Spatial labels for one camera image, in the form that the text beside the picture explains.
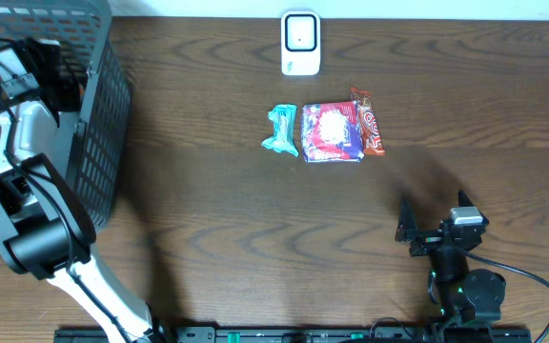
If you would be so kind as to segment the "dark grey plastic basket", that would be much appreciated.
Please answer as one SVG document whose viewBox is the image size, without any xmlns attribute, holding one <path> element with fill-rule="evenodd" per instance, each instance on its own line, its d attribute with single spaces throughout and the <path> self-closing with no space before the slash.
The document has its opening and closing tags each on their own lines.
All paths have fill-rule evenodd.
<svg viewBox="0 0 549 343">
<path fill-rule="evenodd" d="M 70 126 L 70 164 L 62 174 L 98 230 L 111 217 L 131 107 L 109 38 L 111 23 L 105 1 L 0 1 L 0 47 L 28 37 L 55 40 L 61 45 L 59 72 L 84 88 Z M 0 77 L 0 97 L 2 83 Z"/>
</svg>

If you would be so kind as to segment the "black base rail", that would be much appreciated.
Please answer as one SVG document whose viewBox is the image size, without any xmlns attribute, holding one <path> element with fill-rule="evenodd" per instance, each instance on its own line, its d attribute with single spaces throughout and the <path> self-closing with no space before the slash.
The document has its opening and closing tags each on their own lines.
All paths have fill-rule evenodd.
<svg viewBox="0 0 549 343">
<path fill-rule="evenodd" d="M 173 340 L 179 343 L 336 343 L 336 342 L 435 342 L 437 339 L 417 328 L 394 326 L 361 329 L 216 329 L 178 327 Z M 446 342 L 530 343 L 526 329 L 449 329 Z"/>
</svg>

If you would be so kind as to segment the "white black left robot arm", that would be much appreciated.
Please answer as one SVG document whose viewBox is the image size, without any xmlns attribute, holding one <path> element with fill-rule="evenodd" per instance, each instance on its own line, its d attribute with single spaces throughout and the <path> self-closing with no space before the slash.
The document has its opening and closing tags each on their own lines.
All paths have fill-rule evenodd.
<svg viewBox="0 0 549 343">
<path fill-rule="evenodd" d="M 126 128 L 122 83 L 78 75 L 60 40 L 0 38 L 0 255 L 71 296 L 110 342 L 164 342 L 148 304 L 106 265 Z"/>
</svg>

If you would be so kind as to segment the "teal snack wrapper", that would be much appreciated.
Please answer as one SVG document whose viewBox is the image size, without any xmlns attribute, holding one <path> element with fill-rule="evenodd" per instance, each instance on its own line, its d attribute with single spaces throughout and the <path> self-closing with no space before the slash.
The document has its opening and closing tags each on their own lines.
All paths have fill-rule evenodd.
<svg viewBox="0 0 549 343">
<path fill-rule="evenodd" d="M 262 141 L 264 148 L 298 157 L 294 142 L 296 109 L 297 106 L 293 104 L 278 104 L 268 113 L 268 118 L 274 125 L 274 133 Z"/>
</svg>

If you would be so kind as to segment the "pink purple snack packet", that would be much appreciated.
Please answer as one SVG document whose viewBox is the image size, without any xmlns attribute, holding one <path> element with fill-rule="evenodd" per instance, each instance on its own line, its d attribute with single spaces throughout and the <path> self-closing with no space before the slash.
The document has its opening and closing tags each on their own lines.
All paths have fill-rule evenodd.
<svg viewBox="0 0 549 343">
<path fill-rule="evenodd" d="M 360 162 L 364 152 L 356 102 L 305 105 L 301 144 L 307 163 Z"/>
</svg>

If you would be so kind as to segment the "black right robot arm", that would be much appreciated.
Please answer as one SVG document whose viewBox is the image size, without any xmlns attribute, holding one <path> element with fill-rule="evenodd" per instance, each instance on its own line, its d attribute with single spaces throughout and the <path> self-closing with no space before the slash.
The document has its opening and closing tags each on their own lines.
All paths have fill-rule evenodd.
<svg viewBox="0 0 549 343">
<path fill-rule="evenodd" d="M 457 193 L 458 205 L 436 229 L 418 227 L 410 202 L 401 203 L 397 242 L 410 244 L 412 257 L 427 256 L 431 263 L 428 293 L 447 319 L 459 325 L 492 324 L 501 319 L 506 281 L 486 269 L 470 269 L 468 252 L 482 243 L 489 220 L 465 192 Z"/>
</svg>

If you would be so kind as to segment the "orange chocolate bar wrapper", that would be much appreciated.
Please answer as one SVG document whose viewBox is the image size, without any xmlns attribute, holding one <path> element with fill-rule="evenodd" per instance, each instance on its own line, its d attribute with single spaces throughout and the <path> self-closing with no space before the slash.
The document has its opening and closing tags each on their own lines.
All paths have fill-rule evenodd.
<svg viewBox="0 0 549 343">
<path fill-rule="evenodd" d="M 351 87 L 351 100 L 357 104 L 363 152 L 368 155 L 384 156 L 385 149 L 372 106 L 372 95 L 368 91 Z"/>
</svg>

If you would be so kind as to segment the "white barcode scanner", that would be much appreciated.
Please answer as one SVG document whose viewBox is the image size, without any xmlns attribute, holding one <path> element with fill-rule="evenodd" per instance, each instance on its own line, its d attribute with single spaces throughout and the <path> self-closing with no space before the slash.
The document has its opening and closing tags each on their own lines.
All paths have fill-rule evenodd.
<svg viewBox="0 0 549 343">
<path fill-rule="evenodd" d="M 320 17 L 313 11 L 286 12 L 280 20 L 281 72 L 312 76 L 321 63 Z"/>
</svg>

